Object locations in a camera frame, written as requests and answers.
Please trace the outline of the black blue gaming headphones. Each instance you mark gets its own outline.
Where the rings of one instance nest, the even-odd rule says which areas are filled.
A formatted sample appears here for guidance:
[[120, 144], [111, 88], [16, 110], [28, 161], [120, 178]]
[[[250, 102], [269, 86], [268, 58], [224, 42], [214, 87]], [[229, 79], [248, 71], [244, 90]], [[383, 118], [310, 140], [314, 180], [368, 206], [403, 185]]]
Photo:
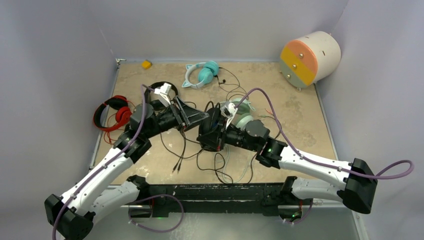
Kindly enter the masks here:
[[[209, 105], [212, 104], [212, 101], [209, 101], [205, 107], [205, 110], [208, 112], [209, 114], [209, 118], [204, 120], [203, 123], [199, 126], [199, 129], [202, 133], [204, 134], [209, 134], [211, 133], [213, 130], [217, 130], [219, 128], [219, 117], [221, 116], [218, 113], [218, 107], [220, 106], [220, 104], [216, 104], [214, 107], [209, 108]], [[223, 147], [218, 147], [217, 149], [211, 148], [205, 144], [203, 144], [200, 141], [194, 141], [194, 140], [190, 140], [186, 137], [184, 132], [180, 132], [180, 135], [183, 138], [183, 147], [182, 147], [182, 152], [180, 155], [178, 155], [177, 153], [173, 152], [170, 149], [170, 146], [166, 146], [166, 144], [164, 143], [163, 140], [163, 136], [160, 136], [160, 140], [161, 143], [163, 145], [163, 147], [171, 154], [175, 155], [178, 157], [178, 161], [176, 163], [176, 165], [173, 167], [173, 171], [179, 171], [181, 168], [181, 165], [183, 163], [183, 161], [185, 160], [190, 160], [192, 158], [196, 158], [196, 162], [199, 162], [199, 156], [202, 152], [206, 151], [206, 152], [211, 152], [214, 153], [214, 167], [213, 168], [201, 168], [199, 167], [198, 169], [200, 171], [213, 171], [218, 179], [219, 182], [225, 184], [225, 185], [234, 185], [239, 183], [245, 176], [246, 172], [248, 169], [250, 169], [250, 177], [253, 177], [254, 171], [253, 171], [253, 161], [247, 161], [246, 162], [246, 166], [240, 176], [240, 178], [238, 180], [234, 180], [229, 174], [226, 173], [226, 168], [227, 168], [227, 164], [230, 162], [230, 157], [231, 157], [231, 151], [230, 151], [230, 147], [229, 146], [223, 146]], [[187, 148], [187, 142], [191, 142], [191, 143], [195, 143], [197, 145], [199, 145], [200, 149], [190, 155], [190, 156], [185, 156], [186, 153], [186, 148]]]

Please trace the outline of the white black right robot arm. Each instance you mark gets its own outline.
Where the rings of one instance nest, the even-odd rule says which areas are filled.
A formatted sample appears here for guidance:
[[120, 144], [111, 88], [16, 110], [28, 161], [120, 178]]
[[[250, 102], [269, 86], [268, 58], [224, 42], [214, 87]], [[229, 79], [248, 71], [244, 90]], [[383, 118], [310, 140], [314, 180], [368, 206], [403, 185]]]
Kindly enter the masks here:
[[378, 181], [362, 159], [352, 162], [332, 160], [292, 148], [287, 142], [270, 136], [270, 130], [258, 119], [244, 129], [227, 123], [217, 107], [209, 109], [198, 130], [197, 140], [210, 152], [231, 145], [256, 153], [265, 167], [285, 169], [312, 176], [315, 180], [296, 177], [281, 189], [280, 196], [288, 204], [298, 199], [321, 198], [338, 201], [352, 211], [370, 214]]

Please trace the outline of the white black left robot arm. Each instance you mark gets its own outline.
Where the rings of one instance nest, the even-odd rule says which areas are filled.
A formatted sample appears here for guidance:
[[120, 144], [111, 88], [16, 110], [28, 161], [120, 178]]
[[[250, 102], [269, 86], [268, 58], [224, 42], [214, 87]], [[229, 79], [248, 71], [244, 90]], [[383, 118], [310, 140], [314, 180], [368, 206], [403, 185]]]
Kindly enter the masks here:
[[132, 167], [152, 146], [150, 138], [170, 129], [188, 131], [207, 119], [205, 111], [187, 105], [179, 96], [168, 102], [164, 112], [156, 114], [143, 101], [129, 117], [126, 130], [107, 154], [85, 177], [60, 196], [51, 194], [44, 202], [51, 238], [60, 233], [67, 240], [82, 240], [91, 231], [95, 219], [105, 212], [97, 199], [124, 171]]

